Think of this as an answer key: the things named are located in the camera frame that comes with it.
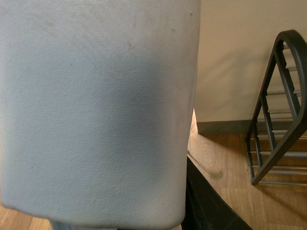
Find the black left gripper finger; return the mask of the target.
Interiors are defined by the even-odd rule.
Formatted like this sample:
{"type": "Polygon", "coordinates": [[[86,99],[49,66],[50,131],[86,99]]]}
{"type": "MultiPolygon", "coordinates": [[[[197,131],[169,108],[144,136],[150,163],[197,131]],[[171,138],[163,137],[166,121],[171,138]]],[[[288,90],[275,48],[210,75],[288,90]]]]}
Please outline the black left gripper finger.
{"type": "Polygon", "coordinates": [[[219,196],[188,153],[186,230],[250,230],[251,227],[219,196]]]}

